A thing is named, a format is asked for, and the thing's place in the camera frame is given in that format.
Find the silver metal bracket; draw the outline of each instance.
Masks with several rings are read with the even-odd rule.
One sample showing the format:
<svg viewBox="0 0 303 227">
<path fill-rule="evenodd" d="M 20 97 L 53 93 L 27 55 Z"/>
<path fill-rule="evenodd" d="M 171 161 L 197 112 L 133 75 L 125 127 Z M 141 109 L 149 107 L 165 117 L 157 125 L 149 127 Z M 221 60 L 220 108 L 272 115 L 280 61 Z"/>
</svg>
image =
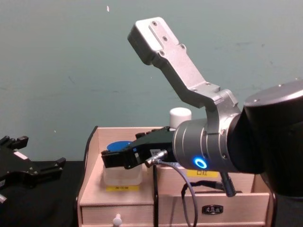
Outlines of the silver metal bracket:
<svg viewBox="0 0 303 227">
<path fill-rule="evenodd" d="M 192 106 L 205 106 L 208 152 L 219 152 L 216 163 L 234 170 L 227 151 L 227 133 L 232 119 L 240 114 L 238 101 L 230 90 L 207 82 L 187 55 L 166 22 L 160 18 L 137 21 L 128 41 L 143 63 L 159 68 L 180 99 Z"/>
</svg>

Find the blue lid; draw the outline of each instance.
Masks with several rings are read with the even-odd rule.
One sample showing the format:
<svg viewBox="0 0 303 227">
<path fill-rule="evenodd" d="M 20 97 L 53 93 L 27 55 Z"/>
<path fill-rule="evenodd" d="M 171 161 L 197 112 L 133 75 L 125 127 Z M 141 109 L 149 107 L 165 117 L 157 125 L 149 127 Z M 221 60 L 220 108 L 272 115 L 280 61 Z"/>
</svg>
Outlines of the blue lid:
<svg viewBox="0 0 303 227">
<path fill-rule="evenodd" d="M 128 144 L 130 144 L 131 141 L 117 141 L 109 144 L 107 146 L 107 150 L 109 151 L 119 151 L 122 150 L 123 148 L 127 147 Z"/>
</svg>

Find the gray cable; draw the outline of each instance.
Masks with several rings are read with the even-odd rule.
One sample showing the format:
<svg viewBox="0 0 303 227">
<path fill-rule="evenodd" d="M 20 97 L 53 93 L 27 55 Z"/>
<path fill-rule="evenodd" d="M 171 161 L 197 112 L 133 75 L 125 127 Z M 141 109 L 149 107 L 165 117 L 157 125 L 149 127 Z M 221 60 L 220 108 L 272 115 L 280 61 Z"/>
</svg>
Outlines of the gray cable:
<svg viewBox="0 0 303 227">
<path fill-rule="evenodd" d="M 181 177 L 186 182 L 186 184 L 187 184 L 187 186 L 188 186 L 188 188 L 190 190 L 190 193 L 191 193 L 191 196 L 192 196 L 192 199 L 193 199 L 193 203 L 194 203 L 194 209 L 195 209 L 195 219 L 194 219 L 193 226 L 191 226 L 191 224 L 190 224 L 190 222 L 188 220 L 188 214 L 187 214 L 187 209 L 186 209 L 185 201 L 184 201 L 184 199 L 182 199 L 184 216 L 185 216 L 185 220 L 187 222 L 188 227 L 196 227 L 197 226 L 197 222 L 198 222 L 198 205 L 197 205 L 197 199 L 196 199 L 195 191 L 194 191 L 193 187 L 191 186 L 188 178 L 185 176 L 185 174 L 182 171 L 180 171 L 177 167 L 175 167 L 174 165 L 172 165 L 172 164 L 170 164 L 168 162 L 162 162 L 161 160 L 156 159 L 155 160 L 155 164 L 160 164 L 160 165 L 165 165 L 165 166 L 172 167 L 174 170 L 176 170 L 181 175 Z"/>
</svg>

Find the blue led ring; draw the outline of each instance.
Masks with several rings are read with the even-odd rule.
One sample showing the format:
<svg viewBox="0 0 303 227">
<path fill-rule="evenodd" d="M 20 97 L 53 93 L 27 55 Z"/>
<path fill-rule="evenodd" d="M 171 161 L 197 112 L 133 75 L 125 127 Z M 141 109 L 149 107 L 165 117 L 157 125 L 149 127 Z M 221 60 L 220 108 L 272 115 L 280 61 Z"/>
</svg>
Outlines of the blue led ring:
<svg viewBox="0 0 303 227">
<path fill-rule="evenodd" d="M 206 169 L 207 168 L 206 162 L 203 159 L 199 158 L 199 157 L 196 157 L 194 159 L 194 163 L 195 163 L 196 166 L 200 167 L 201 169 Z"/>
</svg>

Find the drawer label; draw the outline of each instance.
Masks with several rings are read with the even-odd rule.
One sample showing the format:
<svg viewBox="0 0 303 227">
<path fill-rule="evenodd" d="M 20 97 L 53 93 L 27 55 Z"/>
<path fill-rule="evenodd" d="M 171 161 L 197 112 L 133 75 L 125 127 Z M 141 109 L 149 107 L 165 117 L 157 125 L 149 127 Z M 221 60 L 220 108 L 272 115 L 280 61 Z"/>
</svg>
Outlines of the drawer label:
<svg viewBox="0 0 303 227">
<path fill-rule="evenodd" d="M 206 170 L 187 170 L 187 176 L 189 177 L 218 177 L 219 173 Z"/>
<path fill-rule="evenodd" d="M 138 191 L 139 186 L 138 185 L 130 185 L 130 186 L 107 186 L 106 191 L 107 192 L 125 192 L 125 191 Z"/>
<path fill-rule="evenodd" d="M 222 214 L 223 213 L 223 206 L 221 205 L 207 205 L 202 207 L 202 214 Z"/>
</svg>

